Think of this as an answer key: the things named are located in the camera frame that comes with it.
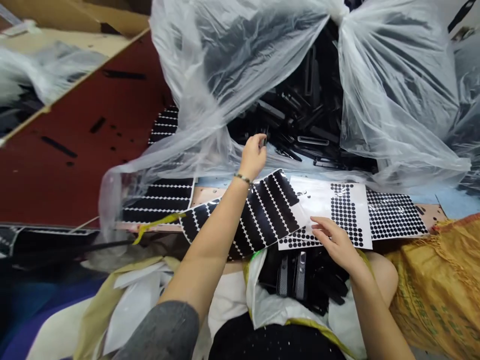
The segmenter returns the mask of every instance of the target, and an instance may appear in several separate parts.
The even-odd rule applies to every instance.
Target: right hand
[[[316,223],[312,226],[313,235],[325,247],[333,261],[350,275],[365,266],[345,230],[327,217],[311,216],[310,219]]]

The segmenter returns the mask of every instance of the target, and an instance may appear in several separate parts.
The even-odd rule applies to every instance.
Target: knee
[[[380,288],[383,298],[385,302],[390,305],[399,285],[399,273],[392,262],[386,257],[373,251],[369,251],[365,253],[365,255],[370,262],[376,283]]]

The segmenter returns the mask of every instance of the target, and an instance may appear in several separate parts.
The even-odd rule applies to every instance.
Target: gray sleeve
[[[113,360],[190,360],[199,335],[199,315],[185,302],[156,305]]]

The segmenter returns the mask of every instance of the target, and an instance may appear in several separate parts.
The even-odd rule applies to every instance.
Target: bracelet
[[[242,179],[244,182],[246,182],[247,184],[249,185],[253,185],[254,183],[250,181],[250,179],[248,177],[245,177],[241,174],[239,174],[238,172],[234,173],[233,176],[235,178],[239,178],[239,179]]]

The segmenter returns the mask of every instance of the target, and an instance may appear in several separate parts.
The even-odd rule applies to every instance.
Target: hand
[[[333,261],[344,268],[350,276],[366,266],[345,230],[327,217],[311,216],[310,219],[316,223],[312,226],[313,235],[325,247]]]
[[[263,146],[265,134],[250,136],[246,141],[241,155],[241,164],[238,173],[253,181],[262,171],[267,161],[267,147]]]

